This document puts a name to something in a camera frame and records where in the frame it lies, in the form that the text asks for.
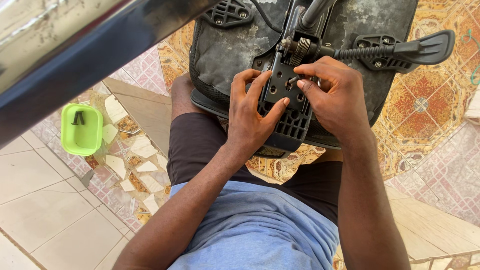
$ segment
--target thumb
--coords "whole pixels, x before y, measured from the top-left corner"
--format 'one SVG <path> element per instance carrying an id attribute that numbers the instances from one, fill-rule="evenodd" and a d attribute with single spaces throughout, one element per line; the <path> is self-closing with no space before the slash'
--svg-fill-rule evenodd
<path id="1" fill-rule="evenodd" d="M 266 123 L 269 125 L 275 125 L 282 116 L 283 112 L 285 112 L 285 109 L 289 103 L 289 98 L 282 98 L 281 100 L 277 101 L 268 114 L 264 117 L 263 121 L 266 121 Z"/>
<path id="2" fill-rule="evenodd" d="M 310 103 L 319 103 L 328 95 L 323 92 L 316 83 L 310 80 L 299 80 L 297 81 L 297 86 L 302 90 L 302 92 L 307 97 Z"/>

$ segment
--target man's left hand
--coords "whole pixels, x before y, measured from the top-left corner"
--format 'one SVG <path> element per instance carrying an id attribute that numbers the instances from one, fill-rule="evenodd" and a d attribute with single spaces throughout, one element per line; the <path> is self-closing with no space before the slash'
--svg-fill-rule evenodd
<path id="1" fill-rule="evenodd" d="M 289 98 L 282 98 L 265 117 L 257 112 L 258 98 L 271 75 L 272 71 L 261 73 L 248 69 L 233 78 L 228 112 L 228 139 L 225 145 L 239 158 L 247 160 L 264 144 L 290 102 Z M 248 83 L 252 85 L 246 93 L 245 87 Z"/>

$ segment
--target blue t-shirt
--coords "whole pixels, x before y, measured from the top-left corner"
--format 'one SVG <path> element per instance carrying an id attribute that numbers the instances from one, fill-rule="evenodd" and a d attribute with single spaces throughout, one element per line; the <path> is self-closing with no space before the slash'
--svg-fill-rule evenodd
<path id="1" fill-rule="evenodd" d="M 330 270 L 338 244 L 337 226 L 294 197 L 228 181 L 169 269 Z"/>

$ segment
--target forearm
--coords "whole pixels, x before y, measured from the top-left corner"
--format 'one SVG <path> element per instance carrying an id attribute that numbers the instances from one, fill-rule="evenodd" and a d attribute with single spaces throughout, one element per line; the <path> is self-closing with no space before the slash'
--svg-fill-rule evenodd
<path id="1" fill-rule="evenodd" d="M 352 269 L 409 269 L 380 174 L 376 140 L 371 131 L 365 134 L 342 145 L 338 228 L 344 258 Z"/>
<path id="2" fill-rule="evenodd" d="M 166 269 L 186 249 L 225 183 L 245 163 L 241 160 L 222 146 L 126 245 L 114 269 Z"/>

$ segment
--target hand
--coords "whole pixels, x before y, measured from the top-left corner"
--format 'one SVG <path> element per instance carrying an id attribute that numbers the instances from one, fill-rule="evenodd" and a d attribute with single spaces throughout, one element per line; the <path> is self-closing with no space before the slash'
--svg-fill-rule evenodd
<path id="1" fill-rule="evenodd" d="M 364 132 L 371 133 L 360 72 L 328 56 L 293 71 L 322 80 L 322 89 L 307 79 L 297 81 L 297 86 L 310 102 L 318 122 L 341 144 Z"/>
<path id="2" fill-rule="evenodd" d="M 282 98 L 265 117 L 258 114 L 258 97 L 271 75 L 272 71 L 261 73 L 248 69 L 233 78 L 228 112 L 228 139 L 225 145 L 239 159 L 246 161 L 265 143 L 290 102 L 289 98 Z M 245 93 L 248 83 L 252 85 L 248 93 Z"/>

